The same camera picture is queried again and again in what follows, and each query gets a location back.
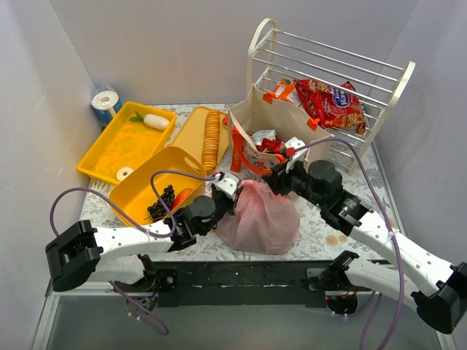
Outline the white red chips bag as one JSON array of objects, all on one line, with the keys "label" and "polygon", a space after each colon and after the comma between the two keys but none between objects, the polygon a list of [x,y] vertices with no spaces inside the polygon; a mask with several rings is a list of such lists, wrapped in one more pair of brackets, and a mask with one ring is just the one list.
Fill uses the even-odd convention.
[{"label": "white red chips bag", "polygon": [[257,151],[264,153],[280,153],[283,142],[274,129],[262,129],[250,135]]}]

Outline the beige paper grocery bag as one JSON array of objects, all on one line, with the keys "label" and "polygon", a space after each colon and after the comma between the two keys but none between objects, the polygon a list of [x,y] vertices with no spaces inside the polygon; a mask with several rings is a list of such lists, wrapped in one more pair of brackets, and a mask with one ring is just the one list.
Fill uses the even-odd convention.
[{"label": "beige paper grocery bag", "polygon": [[285,157],[263,146],[262,141],[275,132],[274,140],[281,146],[296,137],[305,144],[326,139],[331,135],[317,126],[310,128],[308,114],[288,101],[270,98],[252,85],[247,97],[228,109],[228,138],[232,147],[230,170],[243,168],[264,175]]}]

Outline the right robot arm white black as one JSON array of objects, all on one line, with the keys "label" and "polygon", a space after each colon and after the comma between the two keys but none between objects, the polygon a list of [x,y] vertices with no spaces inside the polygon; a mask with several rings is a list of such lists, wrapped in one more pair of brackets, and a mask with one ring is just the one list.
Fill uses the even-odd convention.
[{"label": "right robot arm white black", "polygon": [[394,269],[342,252],[311,279],[321,290],[356,286],[401,298],[431,328],[451,334],[466,314],[466,264],[453,265],[395,232],[358,196],[344,189],[342,175],[326,160],[275,166],[263,180],[277,195],[294,192],[320,210],[326,224],[375,251]]}]

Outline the pink plastic grocery bag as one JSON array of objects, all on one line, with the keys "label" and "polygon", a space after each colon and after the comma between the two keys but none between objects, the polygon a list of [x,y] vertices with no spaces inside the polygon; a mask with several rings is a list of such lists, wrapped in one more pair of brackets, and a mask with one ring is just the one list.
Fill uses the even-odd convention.
[{"label": "pink plastic grocery bag", "polygon": [[242,181],[241,186],[234,214],[218,222],[216,235],[234,250],[264,255],[287,253],[300,227],[294,203],[251,179]]}]

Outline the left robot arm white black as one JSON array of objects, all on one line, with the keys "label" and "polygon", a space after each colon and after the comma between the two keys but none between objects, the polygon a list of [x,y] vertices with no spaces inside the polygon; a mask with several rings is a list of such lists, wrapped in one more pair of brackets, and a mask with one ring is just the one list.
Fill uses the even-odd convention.
[{"label": "left robot arm white black", "polygon": [[200,195],[167,218],[140,228],[94,227],[75,222],[45,248],[53,290],[67,292],[87,281],[116,281],[148,290],[156,282],[151,254],[175,252],[196,244],[227,214],[241,190],[223,180],[210,196]]}]

